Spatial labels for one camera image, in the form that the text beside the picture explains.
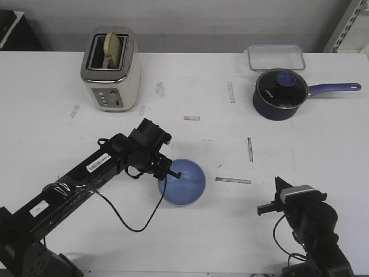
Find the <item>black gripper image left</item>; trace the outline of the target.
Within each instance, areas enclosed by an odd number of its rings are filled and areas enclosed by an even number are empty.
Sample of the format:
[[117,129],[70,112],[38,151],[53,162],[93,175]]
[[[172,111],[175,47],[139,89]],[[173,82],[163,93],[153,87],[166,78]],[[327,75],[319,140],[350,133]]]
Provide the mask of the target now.
[[127,156],[127,165],[140,173],[154,173],[153,176],[161,181],[168,175],[179,179],[181,172],[172,171],[172,160],[160,153],[163,146],[161,139],[165,134],[169,133],[144,118],[128,136],[134,143],[134,149]]

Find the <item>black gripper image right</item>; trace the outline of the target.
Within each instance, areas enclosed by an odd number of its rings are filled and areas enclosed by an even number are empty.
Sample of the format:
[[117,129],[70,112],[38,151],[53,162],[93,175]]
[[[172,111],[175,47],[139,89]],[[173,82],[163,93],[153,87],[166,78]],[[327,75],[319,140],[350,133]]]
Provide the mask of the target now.
[[287,202],[283,204],[280,200],[281,191],[293,186],[280,177],[275,177],[274,182],[278,195],[275,196],[275,199],[270,204],[257,206],[257,214],[260,216],[268,212],[283,212],[291,228],[300,227],[302,213],[307,204],[318,203],[327,199],[327,193],[315,190],[288,197]]

